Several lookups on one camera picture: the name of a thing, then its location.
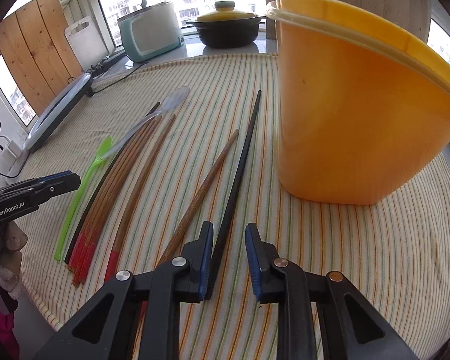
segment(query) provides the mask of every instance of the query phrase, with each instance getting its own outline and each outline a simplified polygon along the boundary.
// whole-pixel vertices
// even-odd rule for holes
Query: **lid knob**
[[[215,9],[235,8],[235,1],[215,1]]]

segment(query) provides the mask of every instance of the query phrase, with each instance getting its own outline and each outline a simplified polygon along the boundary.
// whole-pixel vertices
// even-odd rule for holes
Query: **rice cooker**
[[[123,48],[134,62],[143,62],[159,56],[184,43],[182,30],[176,18],[173,3],[163,2],[118,19]]]

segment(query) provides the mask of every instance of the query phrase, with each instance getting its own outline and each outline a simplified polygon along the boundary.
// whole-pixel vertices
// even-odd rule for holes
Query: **blue gripper pad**
[[[205,299],[208,288],[208,277],[210,275],[210,261],[212,260],[212,246],[214,242],[214,228],[209,227],[207,239],[205,240],[205,249],[203,250],[202,264],[200,265],[200,285],[198,296],[200,300]]]
[[[252,290],[257,301],[262,299],[262,274],[260,272],[260,265],[258,262],[257,252],[253,244],[253,238],[250,228],[245,228],[245,248],[247,250],[248,270],[250,271],[250,279],[252,281]]]

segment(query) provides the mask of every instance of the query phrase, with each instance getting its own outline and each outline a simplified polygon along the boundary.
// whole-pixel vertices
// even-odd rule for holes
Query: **white cutting board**
[[[97,64],[108,55],[93,19],[86,16],[65,29],[65,37],[70,43],[83,71]]]

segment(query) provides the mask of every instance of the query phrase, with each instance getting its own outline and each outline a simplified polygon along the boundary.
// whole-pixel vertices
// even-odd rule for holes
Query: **black clay pot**
[[[257,16],[222,21],[187,21],[187,24],[195,26],[203,44],[228,49],[246,46],[257,39],[258,25],[262,19],[264,17]]]

